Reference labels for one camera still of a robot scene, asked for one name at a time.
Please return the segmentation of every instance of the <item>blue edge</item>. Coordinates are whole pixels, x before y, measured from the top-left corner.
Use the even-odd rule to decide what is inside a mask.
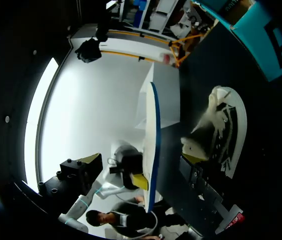
[[[160,107],[159,98],[156,86],[151,82],[153,92],[154,92],[154,102],[155,102],[155,114],[156,114],[156,136],[155,136],[155,154],[152,167],[152,175],[150,181],[150,194],[149,194],[149,204],[148,211],[151,211],[154,207],[156,200],[156,189],[157,189],[157,177],[160,159],[160,148],[161,148],[161,118],[160,118]]]

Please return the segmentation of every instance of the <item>black shirt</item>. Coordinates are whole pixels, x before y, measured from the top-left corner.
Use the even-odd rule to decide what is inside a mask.
[[[127,202],[137,204],[135,198],[132,198]],[[146,213],[144,207],[127,202],[119,202],[111,210],[116,218],[115,223],[111,225],[119,234],[129,238],[135,238],[143,235],[143,233],[137,232],[137,230],[154,228],[156,224],[156,218],[152,213]],[[127,215],[126,227],[120,225],[120,214],[116,212]]]

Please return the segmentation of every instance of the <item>orange frame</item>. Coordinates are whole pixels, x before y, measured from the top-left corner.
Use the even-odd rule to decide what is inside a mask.
[[[178,58],[177,55],[176,55],[176,52],[174,50],[174,48],[176,48],[177,50],[180,49],[180,46],[181,46],[181,43],[182,41],[185,41],[185,40],[189,40],[189,39],[194,39],[194,38],[199,38],[199,37],[202,37],[203,34],[198,34],[198,35],[193,35],[193,36],[187,36],[187,37],[184,37],[184,38],[180,38],[178,40],[175,40],[175,41],[164,41],[162,39],[159,39],[159,38],[156,38],[156,37],[152,37],[152,36],[147,36],[147,35],[143,35],[142,36],[140,35],[140,33],[134,33],[134,32],[125,32],[125,31],[113,31],[113,30],[110,30],[109,33],[113,33],[113,34],[123,34],[123,35],[130,35],[130,36],[136,36],[136,37],[143,37],[143,38],[146,38],[146,39],[151,39],[151,40],[154,40],[154,41],[157,41],[157,42],[160,42],[160,43],[163,43],[163,44],[167,44],[169,45],[170,47],[170,50],[173,54],[173,57],[175,59],[175,66],[177,68],[180,67],[180,64],[190,55],[189,54],[186,54],[185,56],[183,56],[182,58]],[[129,56],[129,57],[134,57],[134,58],[139,58],[139,56],[136,56],[136,55],[132,55],[132,54],[126,54],[126,53],[119,53],[119,52],[114,52],[114,51],[101,51],[101,52],[104,52],[104,53],[109,53],[109,54],[118,54],[118,55],[123,55],[123,56]],[[145,60],[147,61],[154,61],[153,59],[149,59],[149,58],[145,58]]]

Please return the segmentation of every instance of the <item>desk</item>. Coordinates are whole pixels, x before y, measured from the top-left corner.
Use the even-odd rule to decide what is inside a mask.
[[[213,235],[216,223],[178,172],[182,151],[180,138],[195,127],[208,105],[214,86],[235,89],[245,104],[248,129],[241,157],[233,177],[237,184],[233,200],[249,217],[252,226],[265,228],[270,222],[269,180],[271,187],[282,186],[276,166],[282,160],[282,79],[267,82],[252,56],[221,24],[182,63],[180,75],[180,123],[161,131],[161,151],[156,190],[184,218],[205,236]],[[274,202],[278,195],[273,192]]]

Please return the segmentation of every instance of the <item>person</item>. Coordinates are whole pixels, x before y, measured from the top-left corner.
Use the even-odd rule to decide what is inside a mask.
[[[117,203],[110,212],[103,213],[97,210],[90,210],[86,213],[86,221],[95,227],[110,224],[119,234],[128,238],[136,238],[143,235],[138,232],[144,228],[153,229],[156,225],[156,218],[151,212],[146,212],[143,206],[145,199],[143,196],[136,196],[127,202]],[[170,208],[165,200],[156,202],[152,211],[157,217],[157,227],[169,227],[172,225],[184,225],[185,221],[178,214],[168,214]],[[143,240],[160,240],[158,236],[149,235],[142,237]]]

